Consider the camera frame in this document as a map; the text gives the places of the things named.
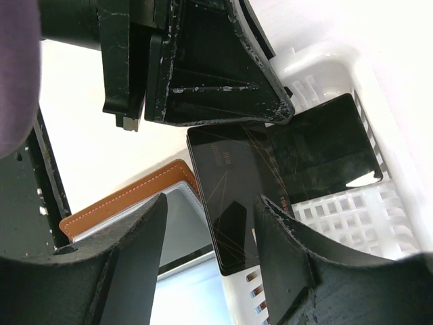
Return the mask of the brown leather card holder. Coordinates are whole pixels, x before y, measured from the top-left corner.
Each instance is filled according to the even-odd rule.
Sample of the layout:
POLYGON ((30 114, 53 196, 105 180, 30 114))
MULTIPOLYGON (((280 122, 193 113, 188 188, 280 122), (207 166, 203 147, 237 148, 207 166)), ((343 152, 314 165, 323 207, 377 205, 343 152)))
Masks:
POLYGON ((109 246, 96 324, 203 324, 227 311, 196 179, 174 160, 61 220, 75 253, 109 246))

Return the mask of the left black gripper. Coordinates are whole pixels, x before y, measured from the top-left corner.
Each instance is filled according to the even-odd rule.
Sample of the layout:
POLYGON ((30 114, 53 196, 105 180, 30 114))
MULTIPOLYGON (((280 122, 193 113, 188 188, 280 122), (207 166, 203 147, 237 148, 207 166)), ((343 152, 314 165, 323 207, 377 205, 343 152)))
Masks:
POLYGON ((285 124, 290 94, 240 1, 39 1, 42 37, 101 52, 103 112, 137 131, 258 121, 285 124))

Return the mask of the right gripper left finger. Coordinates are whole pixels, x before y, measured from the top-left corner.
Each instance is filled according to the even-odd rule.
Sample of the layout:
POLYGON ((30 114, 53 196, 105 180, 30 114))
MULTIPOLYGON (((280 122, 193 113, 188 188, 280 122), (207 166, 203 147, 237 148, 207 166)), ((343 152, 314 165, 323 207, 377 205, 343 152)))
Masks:
POLYGON ((160 194, 50 255, 1 258, 2 324, 149 324, 168 213, 160 194))

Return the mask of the black credit card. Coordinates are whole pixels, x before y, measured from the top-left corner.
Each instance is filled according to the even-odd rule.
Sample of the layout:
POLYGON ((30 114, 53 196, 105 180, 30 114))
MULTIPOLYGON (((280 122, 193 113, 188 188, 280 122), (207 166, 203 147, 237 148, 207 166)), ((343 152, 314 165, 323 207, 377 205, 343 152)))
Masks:
POLYGON ((256 197, 263 194, 292 212, 268 128, 263 123, 191 127, 187 146, 221 273, 257 266, 256 197))

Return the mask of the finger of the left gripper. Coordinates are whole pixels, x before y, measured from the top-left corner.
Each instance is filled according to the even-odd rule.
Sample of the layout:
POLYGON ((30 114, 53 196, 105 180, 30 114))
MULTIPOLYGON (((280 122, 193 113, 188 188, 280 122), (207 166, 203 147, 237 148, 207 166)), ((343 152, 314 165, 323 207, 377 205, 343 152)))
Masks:
POLYGON ((242 12, 244 17, 250 27, 255 39, 263 50, 266 58, 268 60, 275 57, 275 52, 256 16, 254 10, 249 2, 249 0, 240 0, 240 6, 242 8, 242 12))

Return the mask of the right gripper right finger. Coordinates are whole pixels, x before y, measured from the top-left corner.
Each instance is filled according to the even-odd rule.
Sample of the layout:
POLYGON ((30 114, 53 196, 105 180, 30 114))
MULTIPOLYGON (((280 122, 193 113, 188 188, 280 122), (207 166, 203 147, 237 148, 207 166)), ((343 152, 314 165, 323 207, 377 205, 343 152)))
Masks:
POLYGON ((339 244, 282 211, 254 205, 272 324, 431 324, 432 255, 396 261, 339 244))

